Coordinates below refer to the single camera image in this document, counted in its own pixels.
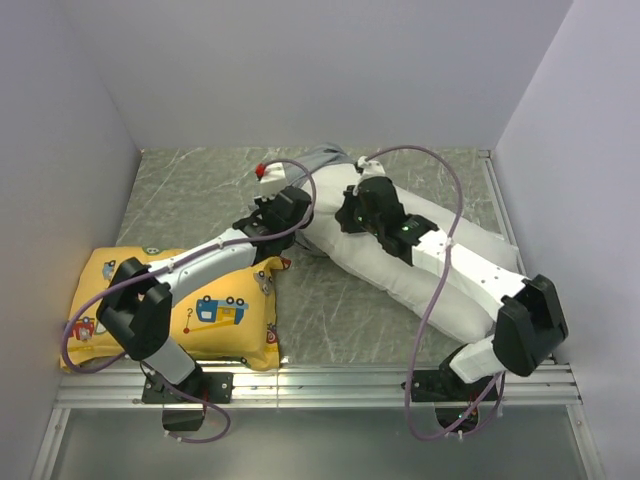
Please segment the grey pillowcase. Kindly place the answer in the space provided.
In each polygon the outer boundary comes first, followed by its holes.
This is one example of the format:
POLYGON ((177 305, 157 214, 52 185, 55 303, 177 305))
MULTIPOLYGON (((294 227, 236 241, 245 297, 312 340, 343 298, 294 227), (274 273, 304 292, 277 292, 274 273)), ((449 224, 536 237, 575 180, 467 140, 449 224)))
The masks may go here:
POLYGON ((295 233, 295 240, 316 255, 329 256, 342 235, 335 213, 343 205, 344 191, 358 180, 354 160, 339 146, 326 143, 295 161, 312 174, 317 190, 313 219, 295 233))

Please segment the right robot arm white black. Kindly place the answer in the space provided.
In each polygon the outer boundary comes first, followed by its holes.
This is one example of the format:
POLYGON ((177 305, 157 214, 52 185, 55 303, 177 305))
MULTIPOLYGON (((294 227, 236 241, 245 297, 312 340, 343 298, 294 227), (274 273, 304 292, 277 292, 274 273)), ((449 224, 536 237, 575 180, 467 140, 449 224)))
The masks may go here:
POLYGON ((466 400, 476 382, 502 372, 530 376, 568 337, 554 283, 504 270, 454 242, 433 221, 406 213, 393 182, 370 177, 347 186, 335 218, 347 234, 368 233, 383 250, 438 274, 495 322, 493 334, 450 354, 432 388, 437 400, 466 400))

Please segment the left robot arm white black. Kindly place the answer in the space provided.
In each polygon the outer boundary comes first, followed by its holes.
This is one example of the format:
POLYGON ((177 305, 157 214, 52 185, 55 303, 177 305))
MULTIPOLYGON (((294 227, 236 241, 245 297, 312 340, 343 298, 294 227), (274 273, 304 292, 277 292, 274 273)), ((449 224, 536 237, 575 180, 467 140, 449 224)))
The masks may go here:
POLYGON ((205 400, 204 373, 170 334, 172 308, 194 291, 280 255, 312 217, 316 192, 287 186, 217 238, 164 261, 136 258, 118 267, 97 320, 131 359, 155 371, 179 402, 205 400))

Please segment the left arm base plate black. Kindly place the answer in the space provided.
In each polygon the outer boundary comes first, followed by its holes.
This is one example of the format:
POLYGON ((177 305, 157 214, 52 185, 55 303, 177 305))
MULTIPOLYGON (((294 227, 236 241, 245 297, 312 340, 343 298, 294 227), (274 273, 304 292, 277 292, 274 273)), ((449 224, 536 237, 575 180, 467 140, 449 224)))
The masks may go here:
MULTIPOLYGON (((191 395, 214 404, 228 404, 231 401, 233 389, 233 374, 231 372, 205 372, 202 386, 191 392, 191 395)), ((142 390, 143 404, 178 404, 187 403, 179 395, 172 393, 157 374, 148 374, 142 390)))

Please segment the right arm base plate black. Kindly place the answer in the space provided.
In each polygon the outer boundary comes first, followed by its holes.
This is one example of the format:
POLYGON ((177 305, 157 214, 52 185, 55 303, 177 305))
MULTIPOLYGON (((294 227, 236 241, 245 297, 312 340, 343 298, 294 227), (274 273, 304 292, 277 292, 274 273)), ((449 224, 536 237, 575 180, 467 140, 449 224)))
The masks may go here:
POLYGON ((410 385, 410 398, 414 403, 475 401, 492 380, 483 377, 474 383, 465 383, 452 370, 415 370, 410 385))

